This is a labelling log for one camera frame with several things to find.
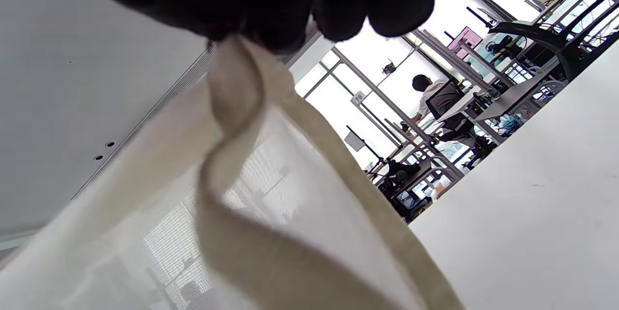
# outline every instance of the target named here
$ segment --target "desk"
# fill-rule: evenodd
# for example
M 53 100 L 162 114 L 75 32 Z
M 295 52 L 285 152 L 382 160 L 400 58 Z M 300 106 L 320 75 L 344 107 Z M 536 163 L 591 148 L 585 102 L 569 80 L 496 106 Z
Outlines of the desk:
M 618 59 L 613 45 L 411 223 L 467 309 L 617 308 Z
M 469 119 L 471 119 L 473 123 L 477 125 L 478 128 L 484 130 L 484 132 L 489 136 L 492 142 L 497 143 L 497 145 L 501 145 L 505 141 L 505 139 L 502 138 L 502 136 L 498 134 L 497 131 L 495 131 L 495 129 L 493 129 L 490 125 L 486 124 L 485 122 L 483 121 L 477 122 L 476 120 L 473 120 L 475 115 L 472 114 L 472 112 L 469 110 L 469 105 L 473 101 L 475 101 L 474 94 L 476 92 L 480 92 L 481 90 L 482 89 L 478 86 L 472 87 L 464 96 L 462 96 L 461 99 L 458 100 L 458 102 L 455 105 L 453 105 L 453 107 L 451 107 L 450 109 L 447 109 L 447 112 L 445 112 L 445 114 L 443 114 L 442 117 L 440 117 L 437 120 L 437 122 L 442 123 L 445 120 L 457 115 L 458 113 L 462 113 L 465 116 L 467 116 Z
M 482 114 L 475 118 L 474 121 L 483 122 L 486 119 L 498 118 L 526 103 L 529 98 L 531 98 L 531 94 L 538 87 L 542 79 L 546 78 L 550 71 L 557 65 L 559 65 L 559 59 L 554 57 L 542 67 L 542 72 L 540 74 L 536 74 L 533 78 L 509 88 L 500 98 L 493 102 L 488 109 L 484 110 Z

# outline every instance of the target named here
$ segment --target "tote bag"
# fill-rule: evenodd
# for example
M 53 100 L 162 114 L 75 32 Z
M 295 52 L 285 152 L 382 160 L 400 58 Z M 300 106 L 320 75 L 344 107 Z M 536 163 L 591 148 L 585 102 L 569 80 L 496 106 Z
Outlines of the tote bag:
M 4 261 L 7 310 L 457 310 L 286 68 L 233 36 Z

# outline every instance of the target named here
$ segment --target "office chair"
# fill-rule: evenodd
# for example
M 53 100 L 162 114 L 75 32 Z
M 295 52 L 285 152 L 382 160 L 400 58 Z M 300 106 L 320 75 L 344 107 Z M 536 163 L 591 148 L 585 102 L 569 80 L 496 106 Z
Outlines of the office chair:
M 433 94 L 426 101 L 427 108 L 432 113 L 432 116 L 436 120 L 442 117 L 451 107 L 453 107 L 464 96 L 462 90 L 460 90 L 457 84 L 453 81 L 449 81 L 443 87 L 441 87 L 435 94 Z M 442 136 L 438 137 L 438 140 L 442 142 L 457 141 L 460 138 L 471 137 L 475 139 L 475 146 L 471 149 L 473 151 L 473 158 L 470 160 L 467 167 L 472 169 L 472 164 L 476 160 L 485 158 L 489 152 L 494 149 L 495 145 L 490 145 L 488 142 L 477 136 L 473 132 L 475 125 L 464 114 L 460 113 L 444 121 L 442 127 L 453 131 L 446 132 Z
M 619 32 L 615 32 L 609 35 L 599 47 L 594 48 L 592 52 L 580 48 L 581 44 L 585 41 L 585 37 L 589 36 L 595 26 L 601 23 L 619 7 L 619 1 L 613 3 L 610 8 L 599 15 L 590 25 L 582 30 L 582 32 L 575 35 L 573 39 L 568 39 L 568 35 L 573 34 L 574 28 L 604 1 L 605 0 L 596 0 L 558 34 L 551 29 L 545 30 L 540 28 L 539 24 L 528 25 L 519 23 L 499 23 L 494 28 L 491 28 L 488 33 L 515 34 L 533 39 L 536 43 L 557 55 L 559 62 L 565 70 L 566 78 L 568 81 L 573 81 L 575 77 L 581 74 L 583 70 L 619 39 Z

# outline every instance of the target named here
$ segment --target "white ceiling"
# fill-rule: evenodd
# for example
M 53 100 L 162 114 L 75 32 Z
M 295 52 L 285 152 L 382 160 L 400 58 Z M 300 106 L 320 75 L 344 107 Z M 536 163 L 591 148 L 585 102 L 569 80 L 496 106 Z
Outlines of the white ceiling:
M 0 238 L 51 220 L 203 49 L 111 0 L 0 0 Z

